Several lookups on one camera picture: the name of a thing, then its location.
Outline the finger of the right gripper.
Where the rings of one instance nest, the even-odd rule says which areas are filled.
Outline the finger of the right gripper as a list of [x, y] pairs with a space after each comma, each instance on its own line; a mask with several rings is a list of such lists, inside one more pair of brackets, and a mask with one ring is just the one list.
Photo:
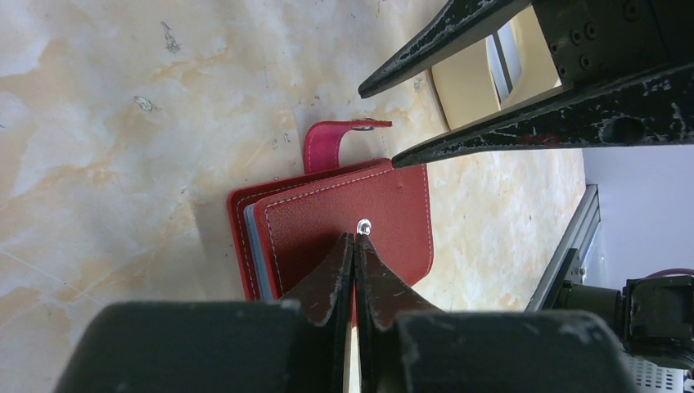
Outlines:
[[693, 64], [609, 83], [553, 88], [396, 155], [396, 168], [491, 151], [687, 145], [693, 142]]
[[432, 21], [358, 87], [373, 97], [478, 43], [531, 4], [521, 0], [450, 0]]

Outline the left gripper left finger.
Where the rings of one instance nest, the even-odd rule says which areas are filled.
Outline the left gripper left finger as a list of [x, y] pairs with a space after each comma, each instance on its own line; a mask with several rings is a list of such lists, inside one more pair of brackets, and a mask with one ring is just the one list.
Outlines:
[[278, 300], [120, 302], [88, 325], [59, 392], [342, 392], [355, 239]]

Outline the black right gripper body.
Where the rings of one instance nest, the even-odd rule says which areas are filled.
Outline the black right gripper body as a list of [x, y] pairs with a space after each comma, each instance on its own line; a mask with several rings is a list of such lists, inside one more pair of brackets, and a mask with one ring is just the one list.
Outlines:
[[693, 59], [691, 1], [534, 1], [563, 84], [594, 84]]

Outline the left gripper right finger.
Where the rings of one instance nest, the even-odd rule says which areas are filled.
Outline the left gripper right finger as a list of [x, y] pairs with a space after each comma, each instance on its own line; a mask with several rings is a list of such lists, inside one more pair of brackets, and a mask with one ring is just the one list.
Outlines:
[[615, 335], [585, 311], [447, 312], [354, 246], [364, 392], [634, 392]]

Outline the black striped card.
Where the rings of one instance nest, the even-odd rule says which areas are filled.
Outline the black striped card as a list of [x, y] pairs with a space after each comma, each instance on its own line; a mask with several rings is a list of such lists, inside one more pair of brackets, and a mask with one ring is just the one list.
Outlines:
[[522, 75], [521, 59], [511, 23], [507, 22], [485, 41], [489, 70], [500, 103], [509, 98]]

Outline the red leather card holder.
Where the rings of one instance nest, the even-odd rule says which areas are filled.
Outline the red leather card holder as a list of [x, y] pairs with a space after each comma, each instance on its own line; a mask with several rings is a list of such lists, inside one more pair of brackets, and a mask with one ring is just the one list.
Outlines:
[[306, 133], [300, 176], [239, 188], [227, 208], [247, 300], [283, 297], [324, 260], [344, 233], [367, 234], [407, 284], [434, 260], [430, 191], [424, 165], [396, 169], [387, 158], [340, 163], [351, 131], [386, 128], [368, 118], [322, 121]]

